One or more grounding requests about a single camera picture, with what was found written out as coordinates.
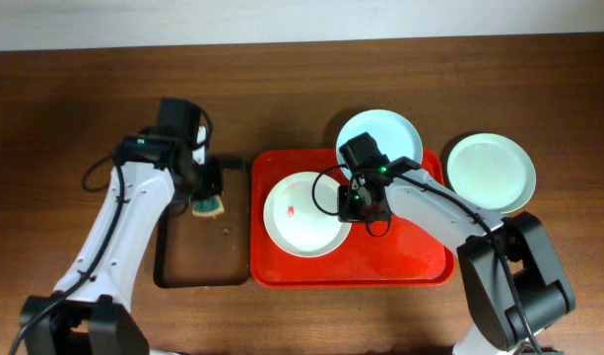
tray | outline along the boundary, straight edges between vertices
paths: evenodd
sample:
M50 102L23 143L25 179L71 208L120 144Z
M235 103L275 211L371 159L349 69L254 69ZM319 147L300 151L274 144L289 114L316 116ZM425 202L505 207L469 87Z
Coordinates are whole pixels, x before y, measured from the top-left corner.
M435 286L448 281L455 269L452 252L418 226L395 217L384 237L370 236L365 224L357 223L342 245L315 258L290 255L271 241L262 221L271 188L291 174L321 172L335 165L334 149L268 151L255 160L251 178L253 278L269 288ZM441 163L433 152L425 149L422 166L443 183ZM329 175L347 183L338 170Z
M219 159L225 213L180 216L176 206L159 222L154 280L161 288L238 285L249 278L249 165Z

wooden table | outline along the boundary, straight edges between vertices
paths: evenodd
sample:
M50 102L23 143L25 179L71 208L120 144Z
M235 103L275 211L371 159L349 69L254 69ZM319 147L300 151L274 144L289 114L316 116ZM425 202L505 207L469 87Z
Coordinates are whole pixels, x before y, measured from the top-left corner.
M604 354L604 34L459 37L0 53L0 354L28 295L48 295L102 194L83 171L154 123L159 98L205 107L214 153L334 146L363 109L398 111L441 152L466 131L533 159L526 209L547 227L578 309L539 335ZM163 290L145 255L133 316L152 346L191 353L409 353L469 324L457 273L435 288Z

plate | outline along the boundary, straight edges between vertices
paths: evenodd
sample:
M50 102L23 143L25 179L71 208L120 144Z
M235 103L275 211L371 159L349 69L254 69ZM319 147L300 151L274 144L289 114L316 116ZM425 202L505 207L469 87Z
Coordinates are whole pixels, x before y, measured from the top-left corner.
M413 124L396 112L371 109L355 115L341 128L337 138L337 162L340 165L345 164L345 161L339 153L339 148L348 140L365 132L375 139L380 153L386 154L389 161L407 157L422 163L422 139ZM343 168L341 172L346 178L350 178L348 169Z
M273 243L295 256L317 257L336 249L352 227L319 211L312 202L312 183L319 173L297 173L280 180L264 203L264 225ZM315 189L317 203L337 210L339 183L323 176Z
M502 213L524 206L536 188L536 170L527 153L498 134L461 140L450 151L446 170L458 195Z

red tray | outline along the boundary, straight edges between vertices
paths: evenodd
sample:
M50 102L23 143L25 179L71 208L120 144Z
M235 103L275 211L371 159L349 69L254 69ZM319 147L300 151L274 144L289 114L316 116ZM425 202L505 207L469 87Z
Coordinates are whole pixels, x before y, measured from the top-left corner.
M394 216L384 237L368 234L355 223L348 238L334 251L304 258L279 249L262 220L271 188L291 174L321 172L337 165L334 149L276 150L253 163L251 189L251 274L269 288L436 286L452 276L455 263L450 250L413 223ZM422 166L443 183L441 163L425 149ZM343 174L330 174L342 184ZM381 233L382 228L373 229Z

white wall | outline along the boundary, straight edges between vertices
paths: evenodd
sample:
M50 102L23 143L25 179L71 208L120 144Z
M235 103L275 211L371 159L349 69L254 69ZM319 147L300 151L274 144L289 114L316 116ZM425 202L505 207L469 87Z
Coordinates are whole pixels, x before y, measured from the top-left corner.
M604 0L0 0L0 50L604 31Z

